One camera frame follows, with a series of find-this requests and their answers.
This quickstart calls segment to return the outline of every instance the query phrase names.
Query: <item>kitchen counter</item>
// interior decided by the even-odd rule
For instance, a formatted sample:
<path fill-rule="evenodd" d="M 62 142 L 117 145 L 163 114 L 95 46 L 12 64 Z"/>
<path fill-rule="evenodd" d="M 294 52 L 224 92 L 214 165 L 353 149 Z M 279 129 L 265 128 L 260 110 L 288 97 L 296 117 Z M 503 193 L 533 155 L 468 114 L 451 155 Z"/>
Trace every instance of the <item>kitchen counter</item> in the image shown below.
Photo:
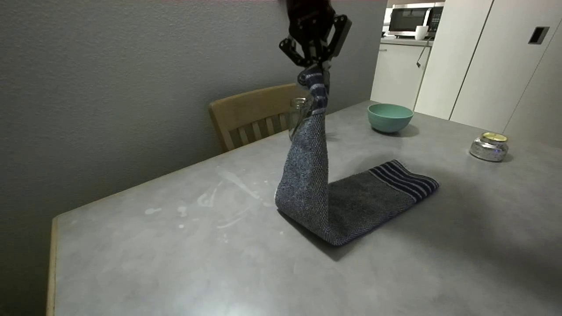
<path fill-rule="evenodd" d="M 346 246 L 277 212 L 287 132 L 53 220 L 49 315 L 562 315 L 562 150 L 416 113 L 328 115 L 329 180 L 398 159 L 441 184 Z"/>
<path fill-rule="evenodd" d="M 425 46 L 427 40 L 403 39 L 403 38 L 381 38 L 381 44 L 408 45 L 408 46 Z M 430 40 L 428 46 L 433 46 L 433 40 Z"/>

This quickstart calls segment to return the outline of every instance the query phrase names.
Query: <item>towel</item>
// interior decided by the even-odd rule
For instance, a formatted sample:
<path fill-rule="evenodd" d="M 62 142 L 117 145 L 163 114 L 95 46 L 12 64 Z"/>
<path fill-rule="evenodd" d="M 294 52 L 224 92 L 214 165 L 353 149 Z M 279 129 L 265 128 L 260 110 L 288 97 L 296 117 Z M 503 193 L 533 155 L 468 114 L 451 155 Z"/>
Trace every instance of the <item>towel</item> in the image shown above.
<path fill-rule="evenodd" d="M 296 131 L 275 194 L 279 211 L 331 245 L 344 245 L 431 195 L 439 184 L 392 160 L 328 184 L 325 111 L 329 79 L 318 66 L 297 78 L 311 114 Z"/>

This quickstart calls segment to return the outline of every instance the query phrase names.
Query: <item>chair backrest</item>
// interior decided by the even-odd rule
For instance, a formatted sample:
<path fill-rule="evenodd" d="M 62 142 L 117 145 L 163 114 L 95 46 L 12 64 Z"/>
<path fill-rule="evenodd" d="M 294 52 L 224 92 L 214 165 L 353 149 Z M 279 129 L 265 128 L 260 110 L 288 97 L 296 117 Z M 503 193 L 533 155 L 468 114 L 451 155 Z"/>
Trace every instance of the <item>chair backrest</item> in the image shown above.
<path fill-rule="evenodd" d="M 209 112 L 223 150 L 233 150 L 286 130 L 291 99 L 306 95 L 293 83 L 212 102 Z"/>

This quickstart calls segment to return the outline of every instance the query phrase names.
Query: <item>cabinet door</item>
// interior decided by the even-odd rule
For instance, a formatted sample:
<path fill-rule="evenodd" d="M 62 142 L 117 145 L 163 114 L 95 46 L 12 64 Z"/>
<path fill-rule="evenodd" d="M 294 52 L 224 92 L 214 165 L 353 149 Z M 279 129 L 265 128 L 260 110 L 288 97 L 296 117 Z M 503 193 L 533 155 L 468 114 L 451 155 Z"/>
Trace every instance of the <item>cabinet door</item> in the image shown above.
<path fill-rule="evenodd" d="M 503 131 L 561 16 L 561 0 L 495 0 L 451 120 Z M 550 29 L 542 44 L 529 44 L 538 26 Z"/>
<path fill-rule="evenodd" d="M 562 24 L 538 64 L 511 120 L 509 137 L 562 148 Z"/>
<path fill-rule="evenodd" d="M 418 68 L 416 61 L 422 50 L 422 46 L 381 44 L 371 100 L 413 110 L 430 47 L 425 48 Z"/>

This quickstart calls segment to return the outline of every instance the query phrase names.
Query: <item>gray wall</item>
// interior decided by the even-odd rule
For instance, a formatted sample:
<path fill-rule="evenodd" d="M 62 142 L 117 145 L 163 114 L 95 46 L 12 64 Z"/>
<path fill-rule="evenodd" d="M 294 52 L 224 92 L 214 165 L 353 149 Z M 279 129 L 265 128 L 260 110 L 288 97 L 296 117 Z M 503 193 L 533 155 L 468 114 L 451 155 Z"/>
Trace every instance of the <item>gray wall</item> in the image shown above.
<path fill-rule="evenodd" d="M 385 1 L 353 27 L 330 110 L 367 100 Z M 220 153 L 210 101 L 294 82 L 277 1 L 0 1 L 0 305 L 43 314 L 51 219 Z"/>

